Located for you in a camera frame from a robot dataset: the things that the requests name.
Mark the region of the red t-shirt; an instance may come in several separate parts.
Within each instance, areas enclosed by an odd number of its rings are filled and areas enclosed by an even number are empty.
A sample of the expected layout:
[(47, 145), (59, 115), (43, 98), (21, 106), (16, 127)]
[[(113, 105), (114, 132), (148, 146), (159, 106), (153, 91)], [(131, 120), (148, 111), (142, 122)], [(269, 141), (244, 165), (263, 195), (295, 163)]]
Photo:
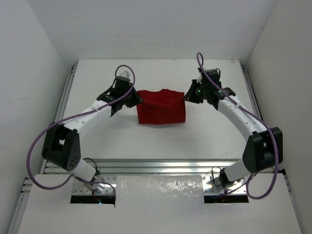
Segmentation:
[(139, 124), (165, 125), (186, 121), (183, 92), (162, 89), (156, 92), (140, 90), (137, 93), (143, 99), (136, 106)]

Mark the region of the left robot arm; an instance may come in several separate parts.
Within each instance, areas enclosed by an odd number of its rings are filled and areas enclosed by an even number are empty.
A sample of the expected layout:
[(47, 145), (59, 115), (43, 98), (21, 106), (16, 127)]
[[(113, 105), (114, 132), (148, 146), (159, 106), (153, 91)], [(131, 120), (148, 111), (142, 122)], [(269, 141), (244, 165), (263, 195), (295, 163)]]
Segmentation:
[(42, 149), (43, 158), (83, 181), (93, 181), (97, 170), (81, 157), (80, 140), (123, 106), (132, 108), (143, 102), (132, 86), (129, 73), (121, 73), (112, 86), (84, 110), (91, 114), (75, 117), (49, 129)]

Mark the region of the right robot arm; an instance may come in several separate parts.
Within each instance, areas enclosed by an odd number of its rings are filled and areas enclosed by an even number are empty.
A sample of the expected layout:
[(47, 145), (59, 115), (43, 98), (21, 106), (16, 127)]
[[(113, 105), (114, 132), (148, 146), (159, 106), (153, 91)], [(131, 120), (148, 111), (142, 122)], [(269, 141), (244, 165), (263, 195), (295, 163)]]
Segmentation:
[(231, 186), (250, 174), (283, 162), (283, 134), (278, 127), (266, 128), (257, 117), (246, 113), (235, 92), (223, 88), (220, 70), (199, 71), (200, 78), (193, 79), (184, 100), (200, 104), (207, 101), (238, 129), (246, 141), (242, 158), (220, 170), (218, 181), (223, 188)]

